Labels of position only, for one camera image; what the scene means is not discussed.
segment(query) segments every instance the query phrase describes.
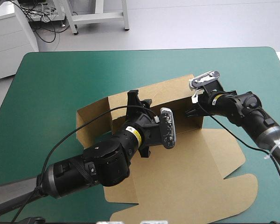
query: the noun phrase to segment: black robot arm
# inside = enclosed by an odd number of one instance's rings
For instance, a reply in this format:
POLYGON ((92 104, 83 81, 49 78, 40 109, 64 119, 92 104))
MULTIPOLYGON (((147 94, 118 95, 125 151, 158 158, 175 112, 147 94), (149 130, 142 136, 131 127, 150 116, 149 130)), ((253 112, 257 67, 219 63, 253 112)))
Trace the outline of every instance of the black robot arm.
MULTIPOLYGON (((176 139, 173 114, 168 108, 161 108, 159 117, 151 115, 151 102, 140 101, 138 90, 129 91, 126 121, 121 128, 82 154, 51 164, 28 203, 48 195, 63 197, 97 184, 114 186, 129 176, 131 159, 137 150, 142 157, 148 157, 150 146, 172 148, 176 139)), ((0 215, 20 207, 40 179, 39 175, 0 185, 0 215)))
POLYGON ((242 127, 259 148, 268 150, 280 164, 280 125, 262 108, 260 99, 252 92, 238 95, 236 91, 224 91, 219 76, 219 72, 210 71, 190 80, 189 86, 196 90, 196 95, 194 106, 186 115, 226 117, 242 127))

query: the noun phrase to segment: cardboard sheet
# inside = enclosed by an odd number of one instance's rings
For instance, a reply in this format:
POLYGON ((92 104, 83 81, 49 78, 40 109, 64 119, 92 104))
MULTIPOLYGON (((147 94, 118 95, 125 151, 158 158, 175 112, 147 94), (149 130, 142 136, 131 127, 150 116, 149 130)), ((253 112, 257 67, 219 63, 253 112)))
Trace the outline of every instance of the cardboard sheet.
POLYGON ((223 179, 245 162, 232 136, 224 130, 202 129, 178 134, 177 140, 171 150, 152 147, 148 159, 135 155, 130 166, 132 178, 105 188, 109 202, 139 203, 114 213, 111 221, 206 224, 252 205, 258 189, 254 175, 223 179), (133 195, 124 194, 133 187, 133 195))
MULTIPOLYGON (((173 111, 176 146, 150 147, 151 156, 132 158, 130 177, 104 188, 105 198, 115 203, 138 204, 116 212, 111 220, 137 224, 142 220, 168 220, 170 224, 203 224, 230 217, 248 209, 256 198, 257 179, 251 174, 224 179, 245 162, 235 141, 225 130, 201 129, 203 118, 188 119, 192 75, 139 88, 139 98, 151 98, 151 109, 173 111)), ((108 96, 77 111, 77 126, 109 108, 127 104, 127 92, 108 96)), ((125 121, 126 109, 111 112, 77 132, 87 148, 94 139, 125 121)))

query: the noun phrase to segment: green tabletop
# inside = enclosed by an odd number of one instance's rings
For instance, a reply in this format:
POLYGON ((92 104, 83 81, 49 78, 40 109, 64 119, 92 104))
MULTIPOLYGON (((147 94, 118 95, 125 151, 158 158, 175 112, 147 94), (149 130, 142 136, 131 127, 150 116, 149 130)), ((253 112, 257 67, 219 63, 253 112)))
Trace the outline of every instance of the green tabletop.
MULTIPOLYGON (((280 62, 271 48, 27 54, 0 108, 0 184, 38 174, 49 150, 75 128, 78 108, 108 95, 209 70, 220 72, 225 90, 257 94, 280 124, 280 62)), ((253 144, 241 128, 226 118, 220 121, 253 144)), ((209 118, 205 118, 204 127, 219 128, 209 118)), ((247 211, 223 222, 280 222, 280 179, 273 163, 264 160, 262 153, 241 147, 246 163, 231 176, 255 174, 259 192, 247 211)), ((81 154, 82 150, 76 137, 71 136, 50 163, 81 154)), ((128 206, 108 203, 102 186, 96 186, 58 200, 46 197, 35 201, 19 218, 42 216, 49 222, 90 222, 107 220, 113 212, 128 206)), ((13 214, 1 219, 10 221, 13 214)))

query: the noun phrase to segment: white drawer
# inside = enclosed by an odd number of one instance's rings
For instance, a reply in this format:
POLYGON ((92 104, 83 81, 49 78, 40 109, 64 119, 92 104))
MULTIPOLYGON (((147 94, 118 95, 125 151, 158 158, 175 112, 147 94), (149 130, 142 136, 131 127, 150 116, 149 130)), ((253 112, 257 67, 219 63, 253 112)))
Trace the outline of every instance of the white drawer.
POLYGON ((34 52, 30 44, 0 52, 0 78, 14 75, 28 52, 34 52))
POLYGON ((26 44, 29 44, 29 40, 23 30, 0 36, 0 51, 16 48, 26 44))
POLYGON ((15 16, 0 20, 0 36, 23 30, 15 16))

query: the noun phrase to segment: floor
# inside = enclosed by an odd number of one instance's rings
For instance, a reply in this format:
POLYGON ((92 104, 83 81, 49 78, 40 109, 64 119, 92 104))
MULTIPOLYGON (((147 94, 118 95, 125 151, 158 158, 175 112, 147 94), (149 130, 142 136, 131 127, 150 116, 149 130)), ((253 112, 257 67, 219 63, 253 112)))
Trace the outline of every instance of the floor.
MULTIPOLYGON (((73 11, 92 10, 92 0, 71 0, 73 11)), ((280 0, 127 0, 130 31, 123 22, 78 26, 40 51, 183 49, 269 46, 280 52, 280 0)), ((105 11, 121 0, 105 0, 105 11)), ((53 33, 41 31, 52 40, 53 33)), ((0 105, 13 77, 0 80, 0 105)))

